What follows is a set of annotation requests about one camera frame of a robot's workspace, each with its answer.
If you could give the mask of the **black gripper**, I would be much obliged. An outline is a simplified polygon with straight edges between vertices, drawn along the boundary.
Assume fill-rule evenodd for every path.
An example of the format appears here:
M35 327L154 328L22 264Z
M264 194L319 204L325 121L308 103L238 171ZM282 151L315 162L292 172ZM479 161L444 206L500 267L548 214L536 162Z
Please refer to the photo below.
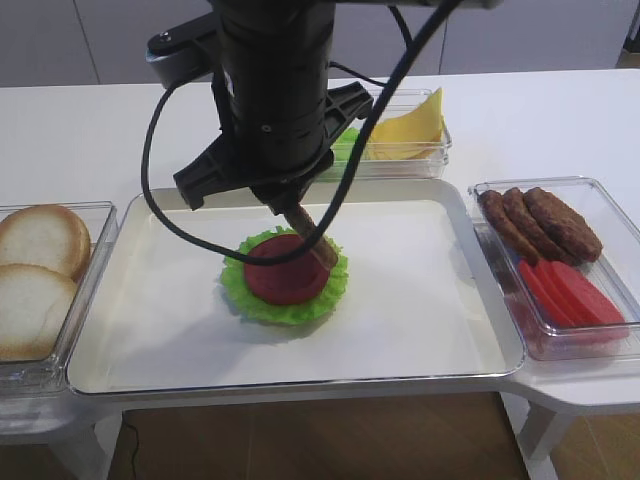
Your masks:
M249 86L241 92L223 67L214 70L211 90L221 133L174 176L193 210L210 195L242 188L276 215L295 209L311 183L333 165L331 147L338 137L373 107L358 82L278 90L251 78Z

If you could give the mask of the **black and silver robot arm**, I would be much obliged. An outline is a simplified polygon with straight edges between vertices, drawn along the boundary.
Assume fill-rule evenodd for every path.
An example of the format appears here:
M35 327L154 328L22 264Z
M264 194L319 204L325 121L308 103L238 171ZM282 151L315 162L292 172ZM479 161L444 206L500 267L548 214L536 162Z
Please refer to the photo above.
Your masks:
M201 21L201 49L212 74L221 134L174 176L187 205L248 187L275 214L300 202L334 161L332 144L364 120L338 195L344 197L366 140L419 53L456 1L434 12L406 47L378 98L358 82L328 86L336 4L333 1L216 1Z

